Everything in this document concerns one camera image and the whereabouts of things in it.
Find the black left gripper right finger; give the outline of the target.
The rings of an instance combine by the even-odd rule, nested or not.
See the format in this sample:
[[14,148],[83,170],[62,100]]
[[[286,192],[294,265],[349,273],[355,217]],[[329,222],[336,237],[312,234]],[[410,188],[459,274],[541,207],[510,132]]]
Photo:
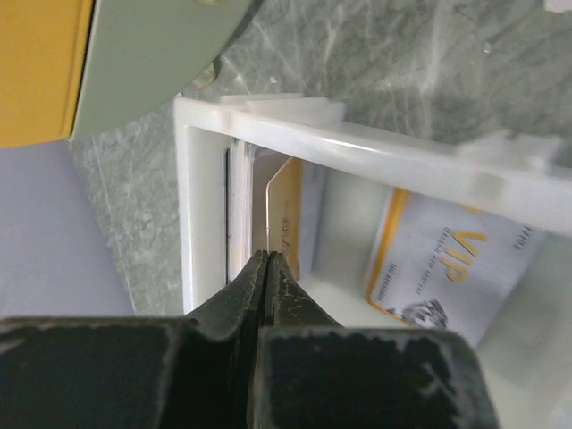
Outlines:
[[257,428],[496,428],[475,351],[454,332],[348,328],[272,253],[254,375]]

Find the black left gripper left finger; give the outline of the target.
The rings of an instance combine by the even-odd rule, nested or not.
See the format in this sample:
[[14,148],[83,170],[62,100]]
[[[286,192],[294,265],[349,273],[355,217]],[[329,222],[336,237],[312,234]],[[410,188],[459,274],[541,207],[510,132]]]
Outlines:
[[178,317],[1,323],[4,428],[244,428],[267,254]]

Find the gold VIP credit card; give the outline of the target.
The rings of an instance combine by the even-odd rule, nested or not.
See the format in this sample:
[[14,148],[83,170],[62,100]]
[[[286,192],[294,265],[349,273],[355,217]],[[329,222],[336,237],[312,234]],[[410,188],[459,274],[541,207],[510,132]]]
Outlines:
[[300,277],[302,221],[302,161],[289,158],[268,182],[266,200],[266,248],[285,256],[296,280]]

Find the white card tray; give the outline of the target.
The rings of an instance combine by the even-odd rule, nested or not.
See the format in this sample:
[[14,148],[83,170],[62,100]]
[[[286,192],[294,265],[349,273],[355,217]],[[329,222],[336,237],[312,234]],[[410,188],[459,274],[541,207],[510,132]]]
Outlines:
[[297,94],[175,100],[184,311],[233,275],[226,156],[237,142],[332,168],[322,260],[305,285],[349,327],[396,326],[358,295],[367,234],[387,187],[473,203],[551,234],[478,349],[501,424],[570,427],[571,171],[552,163],[560,139],[509,139],[500,131],[452,146],[345,122],[343,111],[340,103]]

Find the white gold VIP card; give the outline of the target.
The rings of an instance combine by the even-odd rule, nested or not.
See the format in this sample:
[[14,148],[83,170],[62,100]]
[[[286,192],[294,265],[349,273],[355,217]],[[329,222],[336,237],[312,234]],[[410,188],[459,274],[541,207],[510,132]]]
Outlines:
[[415,328],[477,345],[546,241],[545,231],[392,188],[366,275],[366,302]]

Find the round mini drawer cabinet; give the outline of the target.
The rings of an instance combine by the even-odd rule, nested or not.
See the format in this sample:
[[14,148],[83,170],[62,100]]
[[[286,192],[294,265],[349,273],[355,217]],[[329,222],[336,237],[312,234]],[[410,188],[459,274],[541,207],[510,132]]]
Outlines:
[[207,69],[252,7],[2,2],[2,146],[83,139],[138,119]]

